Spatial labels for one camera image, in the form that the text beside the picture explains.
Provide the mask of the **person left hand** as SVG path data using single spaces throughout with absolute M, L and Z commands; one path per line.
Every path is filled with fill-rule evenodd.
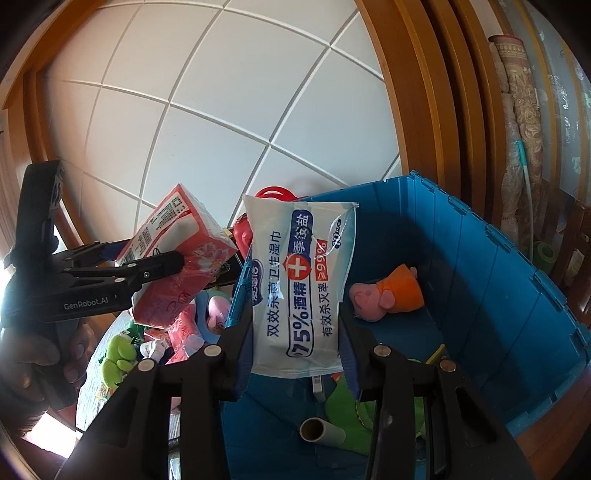
M 95 345 L 93 330 L 82 322 L 70 339 L 62 368 L 62 377 L 75 389 L 86 380 Z M 11 435 L 24 437 L 49 408 L 33 369 L 59 362 L 59 349 L 50 340 L 14 328 L 1 330 L 1 423 Z

